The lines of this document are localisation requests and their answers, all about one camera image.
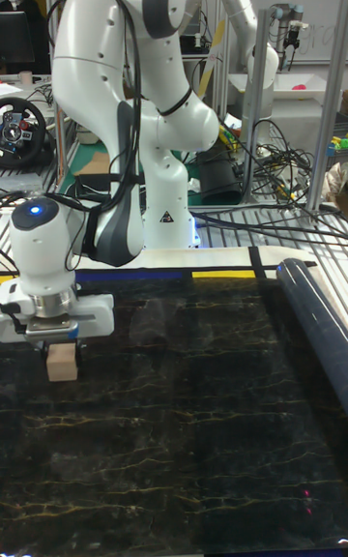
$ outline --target yellow strip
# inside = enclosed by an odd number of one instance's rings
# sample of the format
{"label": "yellow strip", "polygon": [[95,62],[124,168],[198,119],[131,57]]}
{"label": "yellow strip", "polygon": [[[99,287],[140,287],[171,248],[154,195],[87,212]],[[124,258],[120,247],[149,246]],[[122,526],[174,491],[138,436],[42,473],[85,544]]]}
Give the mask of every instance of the yellow strip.
{"label": "yellow strip", "polygon": [[212,75],[213,68],[208,72],[204,72],[201,81],[199,82],[198,97],[203,97],[209,84],[210,76]]}
{"label": "yellow strip", "polygon": [[214,34],[214,39],[212,41],[211,48],[221,43],[223,33],[224,33],[224,19],[222,19],[221,22],[219,22],[217,25],[217,30]]}
{"label": "yellow strip", "polygon": [[0,276],[0,284],[7,282],[9,279],[15,279],[16,276]]}
{"label": "yellow strip", "polygon": [[193,278],[256,278],[251,269],[244,271],[192,271]]}

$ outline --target computer monitor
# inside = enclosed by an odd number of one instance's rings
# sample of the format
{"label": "computer monitor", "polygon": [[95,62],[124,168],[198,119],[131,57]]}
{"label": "computer monitor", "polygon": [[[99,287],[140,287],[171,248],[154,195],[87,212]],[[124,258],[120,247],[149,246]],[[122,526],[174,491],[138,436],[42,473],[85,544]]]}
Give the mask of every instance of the computer monitor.
{"label": "computer monitor", "polygon": [[0,61],[35,62],[29,24],[24,12],[0,13]]}

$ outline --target wooden block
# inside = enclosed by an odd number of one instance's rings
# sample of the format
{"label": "wooden block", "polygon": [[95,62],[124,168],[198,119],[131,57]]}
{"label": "wooden block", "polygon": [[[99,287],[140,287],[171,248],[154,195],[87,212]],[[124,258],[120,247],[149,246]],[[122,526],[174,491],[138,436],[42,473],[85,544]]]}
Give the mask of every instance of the wooden block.
{"label": "wooden block", "polygon": [[77,365],[74,342],[50,344],[46,366],[48,381],[75,381],[77,379]]}

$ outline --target yellow object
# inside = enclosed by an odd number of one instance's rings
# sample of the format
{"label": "yellow object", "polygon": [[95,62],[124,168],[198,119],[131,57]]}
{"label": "yellow object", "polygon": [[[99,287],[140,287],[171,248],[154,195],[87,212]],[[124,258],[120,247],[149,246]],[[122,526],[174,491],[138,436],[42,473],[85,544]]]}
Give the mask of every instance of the yellow object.
{"label": "yellow object", "polygon": [[213,73],[213,69],[217,63],[218,51],[222,43],[224,28],[225,28],[225,21],[224,19],[222,19],[221,22],[219,22],[217,25],[217,30],[214,34],[212,45],[209,50],[209,54],[207,56],[204,72],[201,77],[201,81],[199,82],[198,97],[201,100],[204,98],[206,94],[209,80]]}
{"label": "yellow object", "polygon": [[232,134],[226,132],[223,125],[219,126],[218,137],[223,142],[223,144],[225,144],[227,147],[232,149],[232,151],[237,151],[238,148],[237,140],[234,139]]}
{"label": "yellow object", "polygon": [[7,282],[9,281],[9,279],[15,279],[16,276],[2,276],[0,274],[0,284],[2,284],[3,282]]}
{"label": "yellow object", "polygon": [[192,271],[193,278],[256,278],[252,269],[242,271]]}

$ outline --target desk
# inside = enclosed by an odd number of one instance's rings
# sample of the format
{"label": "desk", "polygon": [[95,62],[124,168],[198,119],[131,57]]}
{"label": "desk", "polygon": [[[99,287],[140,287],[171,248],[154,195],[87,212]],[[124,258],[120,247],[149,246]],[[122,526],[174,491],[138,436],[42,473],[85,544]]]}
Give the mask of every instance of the desk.
{"label": "desk", "polygon": [[2,552],[337,547],[348,424],[277,283],[149,273],[98,281],[116,331],[76,383],[2,349]]}

